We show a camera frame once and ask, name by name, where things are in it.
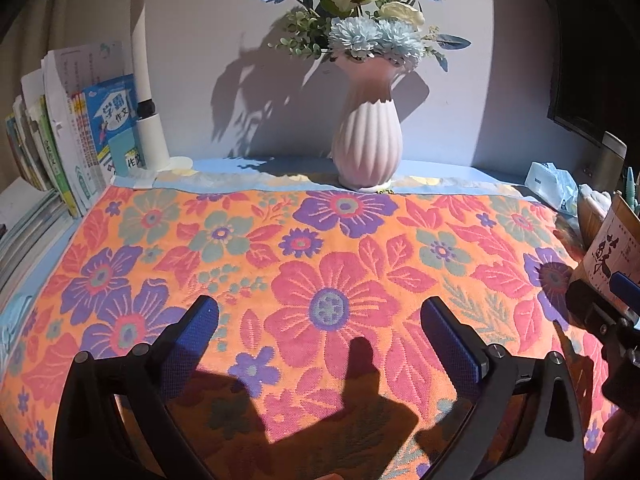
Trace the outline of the brown paper pen holder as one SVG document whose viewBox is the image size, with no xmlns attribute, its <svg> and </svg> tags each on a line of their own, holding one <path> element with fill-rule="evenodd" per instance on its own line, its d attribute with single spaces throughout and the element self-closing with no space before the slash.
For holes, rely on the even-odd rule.
<svg viewBox="0 0 640 480">
<path fill-rule="evenodd" d="M 626 304 L 611 292 L 610 281 L 615 272 L 622 272 L 639 283 L 639 230 L 639 218 L 616 192 L 600 230 L 570 280 L 584 281 L 617 310 L 626 310 Z"/>
</svg>

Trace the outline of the blue tissue pack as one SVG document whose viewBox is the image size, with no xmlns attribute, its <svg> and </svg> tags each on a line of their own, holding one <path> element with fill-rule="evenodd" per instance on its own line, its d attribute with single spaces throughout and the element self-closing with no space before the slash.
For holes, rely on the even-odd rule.
<svg viewBox="0 0 640 480">
<path fill-rule="evenodd" d="M 578 185 L 567 170 L 553 162 L 532 162 L 525 186 L 554 210 L 577 216 Z"/>
</svg>

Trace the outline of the floral orange table mat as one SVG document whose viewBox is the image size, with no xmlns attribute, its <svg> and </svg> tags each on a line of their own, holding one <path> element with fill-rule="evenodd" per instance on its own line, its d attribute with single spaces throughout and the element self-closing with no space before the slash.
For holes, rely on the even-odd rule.
<svg viewBox="0 0 640 480">
<path fill-rule="evenodd" d="M 70 362 L 149 344 L 202 295 L 219 325 L 169 405 L 221 479 L 416 479 L 465 408 L 420 324 L 437 296 L 516 356 L 559 351 L 585 446 L 612 405 L 547 207 L 511 196 L 110 188 L 56 259 L 10 359 L 1 416 L 50 474 Z"/>
</svg>

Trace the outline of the stack of flat books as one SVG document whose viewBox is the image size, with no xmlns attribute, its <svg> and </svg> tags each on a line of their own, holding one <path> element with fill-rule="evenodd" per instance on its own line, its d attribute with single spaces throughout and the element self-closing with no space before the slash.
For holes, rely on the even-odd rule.
<svg viewBox="0 0 640 480">
<path fill-rule="evenodd" d="M 1 193 L 1 310 L 73 221 L 55 190 L 17 178 Z"/>
</svg>

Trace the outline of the black monitor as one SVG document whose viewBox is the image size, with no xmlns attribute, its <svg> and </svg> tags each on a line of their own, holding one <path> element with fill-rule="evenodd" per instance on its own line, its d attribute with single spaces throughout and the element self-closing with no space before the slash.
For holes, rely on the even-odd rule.
<svg viewBox="0 0 640 480">
<path fill-rule="evenodd" d="M 552 0 L 556 43 L 548 116 L 601 143 L 639 145 L 639 0 Z"/>
</svg>

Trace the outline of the white desk lamp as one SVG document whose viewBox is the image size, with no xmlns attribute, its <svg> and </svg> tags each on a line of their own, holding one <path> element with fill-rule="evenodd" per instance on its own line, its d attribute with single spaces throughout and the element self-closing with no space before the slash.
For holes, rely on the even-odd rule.
<svg viewBox="0 0 640 480">
<path fill-rule="evenodd" d="M 152 97 L 146 47 L 146 0 L 130 0 L 131 59 L 136 87 L 140 150 L 148 171 L 190 170 L 193 160 L 170 156 L 160 113 Z"/>
</svg>

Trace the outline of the row of upright books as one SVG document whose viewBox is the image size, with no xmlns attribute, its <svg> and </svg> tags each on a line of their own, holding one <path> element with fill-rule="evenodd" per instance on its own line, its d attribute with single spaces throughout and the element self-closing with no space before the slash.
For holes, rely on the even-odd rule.
<svg viewBox="0 0 640 480">
<path fill-rule="evenodd" d="M 82 92 L 124 68 L 122 44 L 103 41 L 51 50 L 21 78 L 28 124 L 37 128 L 44 164 L 75 217 L 89 212 L 105 188 Z"/>
</svg>

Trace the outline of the blue cover study book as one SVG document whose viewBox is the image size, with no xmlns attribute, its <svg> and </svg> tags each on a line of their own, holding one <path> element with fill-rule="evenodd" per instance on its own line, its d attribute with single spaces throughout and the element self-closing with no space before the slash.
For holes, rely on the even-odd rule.
<svg viewBox="0 0 640 480">
<path fill-rule="evenodd" d="M 110 183 L 142 166 L 137 135 L 137 93 L 134 76 L 102 81 L 80 92 L 102 176 Z"/>
</svg>

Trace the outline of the pink ribbed vase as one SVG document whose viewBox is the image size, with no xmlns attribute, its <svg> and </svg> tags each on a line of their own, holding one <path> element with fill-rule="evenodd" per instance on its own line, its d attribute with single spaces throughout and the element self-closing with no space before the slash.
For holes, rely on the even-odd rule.
<svg viewBox="0 0 640 480">
<path fill-rule="evenodd" d="M 331 156 L 338 180 L 351 190 L 379 188 L 393 177 L 402 155 L 402 132 L 392 98 L 399 68 L 386 58 L 336 59 L 349 80 Z"/>
</svg>

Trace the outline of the blue and white artificial flowers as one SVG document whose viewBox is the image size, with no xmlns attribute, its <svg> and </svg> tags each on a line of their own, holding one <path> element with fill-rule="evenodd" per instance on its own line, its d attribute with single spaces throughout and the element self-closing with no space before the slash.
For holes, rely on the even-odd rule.
<svg viewBox="0 0 640 480">
<path fill-rule="evenodd" d="M 410 72 L 430 56 L 448 70 L 446 53 L 471 45 L 469 39 L 428 26 L 419 0 L 292 1 L 294 8 L 284 16 L 284 36 L 271 47 L 298 58 L 335 62 L 342 56 L 357 63 L 384 58 Z"/>
</svg>

